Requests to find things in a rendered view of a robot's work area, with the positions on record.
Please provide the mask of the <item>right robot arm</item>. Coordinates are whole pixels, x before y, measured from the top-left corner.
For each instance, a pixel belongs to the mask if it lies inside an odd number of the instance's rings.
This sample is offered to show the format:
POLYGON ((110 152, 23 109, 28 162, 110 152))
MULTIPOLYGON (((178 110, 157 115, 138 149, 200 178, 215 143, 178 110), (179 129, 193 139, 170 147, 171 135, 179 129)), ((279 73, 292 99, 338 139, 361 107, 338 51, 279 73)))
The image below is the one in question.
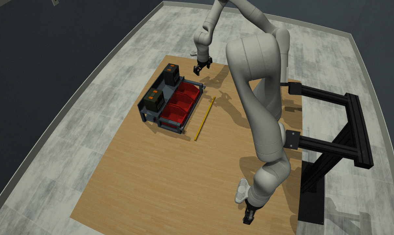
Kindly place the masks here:
POLYGON ((289 31, 286 28, 277 28, 272 25, 264 13, 247 0, 215 0, 212 9, 203 23, 203 28, 208 31, 208 33, 201 31, 195 33, 193 39, 197 49, 192 51, 190 55, 197 56, 199 62, 206 62, 209 60, 209 45, 212 42, 214 28, 216 27, 220 14, 228 1, 233 3, 240 10, 241 14, 247 20, 265 33, 270 33, 276 38, 279 44, 282 62, 280 82, 288 82, 288 51, 290 47, 289 31))

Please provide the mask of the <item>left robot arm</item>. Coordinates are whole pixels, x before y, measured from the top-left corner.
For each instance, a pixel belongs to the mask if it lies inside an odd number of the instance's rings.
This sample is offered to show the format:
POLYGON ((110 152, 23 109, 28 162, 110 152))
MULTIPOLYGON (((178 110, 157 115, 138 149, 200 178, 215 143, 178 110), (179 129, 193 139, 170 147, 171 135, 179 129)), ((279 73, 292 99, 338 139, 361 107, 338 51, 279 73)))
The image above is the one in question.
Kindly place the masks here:
POLYGON ((235 203, 247 199, 252 206, 262 207, 291 171, 283 149, 285 126, 278 122, 282 115, 279 44, 270 33, 235 39, 227 42, 226 58, 251 128, 256 155, 266 162, 255 173, 252 186, 241 178, 235 203), (252 92, 249 81, 256 79, 261 81, 252 92))

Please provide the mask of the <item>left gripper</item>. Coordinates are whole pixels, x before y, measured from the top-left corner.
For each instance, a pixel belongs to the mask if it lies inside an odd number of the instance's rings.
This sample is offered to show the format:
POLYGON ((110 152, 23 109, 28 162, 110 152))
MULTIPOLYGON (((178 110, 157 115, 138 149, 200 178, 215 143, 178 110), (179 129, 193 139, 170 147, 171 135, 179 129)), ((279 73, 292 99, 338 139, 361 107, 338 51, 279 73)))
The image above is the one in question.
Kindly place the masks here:
POLYGON ((243 218, 243 223, 244 224, 248 224, 248 225, 250 225, 251 223, 252 223, 252 221, 254 220, 254 215, 255 215, 255 212, 256 212, 256 210, 258 210, 258 209, 260 209, 260 208, 262 208, 262 207, 255 207, 255 206, 252 206, 249 202, 248 202, 248 200, 247 199, 245 199, 245 203, 247 204, 247 207, 246 207, 246 209, 245 209, 245 217, 243 218), (248 211, 247 211, 248 210, 248 211))

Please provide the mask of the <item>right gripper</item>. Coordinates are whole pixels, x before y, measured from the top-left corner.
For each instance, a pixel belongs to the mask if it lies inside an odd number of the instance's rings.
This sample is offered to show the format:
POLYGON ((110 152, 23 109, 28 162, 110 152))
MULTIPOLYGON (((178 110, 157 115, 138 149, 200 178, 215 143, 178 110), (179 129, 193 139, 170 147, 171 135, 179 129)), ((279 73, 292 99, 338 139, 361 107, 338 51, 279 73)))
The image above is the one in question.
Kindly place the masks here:
POLYGON ((209 69, 210 64, 212 63, 212 58, 209 56, 209 60, 206 62, 199 62, 197 59, 198 65, 194 66, 193 72, 199 76, 199 72, 202 70, 204 66, 206 66, 209 69), (201 69, 200 69, 201 68, 201 69), (198 71, 199 70, 199 71, 198 71))

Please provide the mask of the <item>red open-front bin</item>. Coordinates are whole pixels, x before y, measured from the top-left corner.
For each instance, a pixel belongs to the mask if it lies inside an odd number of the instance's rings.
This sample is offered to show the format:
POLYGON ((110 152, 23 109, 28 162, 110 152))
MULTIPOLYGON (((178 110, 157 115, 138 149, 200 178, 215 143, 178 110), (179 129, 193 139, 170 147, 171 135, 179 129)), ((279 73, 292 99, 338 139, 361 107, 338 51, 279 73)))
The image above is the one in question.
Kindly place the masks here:
POLYGON ((200 90, 193 84, 182 82, 175 93, 188 96, 193 101, 193 104, 195 104, 200 95, 200 90))
POLYGON ((193 101, 188 98, 188 96, 174 93, 168 105, 172 105, 182 109, 182 111, 184 111, 188 116, 194 104, 193 101))
MULTIPOLYGON (((184 111, 182 111, 182 109, 167 104, 164 111, 161 113, 160 117, 165 118, 165 119, 169 119, 169 120, 172 120, 175 122, 179 122, 179 123, 181 123, 181 126, 183 126, 185 123, 185 120, 187 119, 188 116, 184 111)), ((162 122, 162 124, 177 128, 177 126, 173 126, 173 125, 167 124, 165 122, 162 122)))

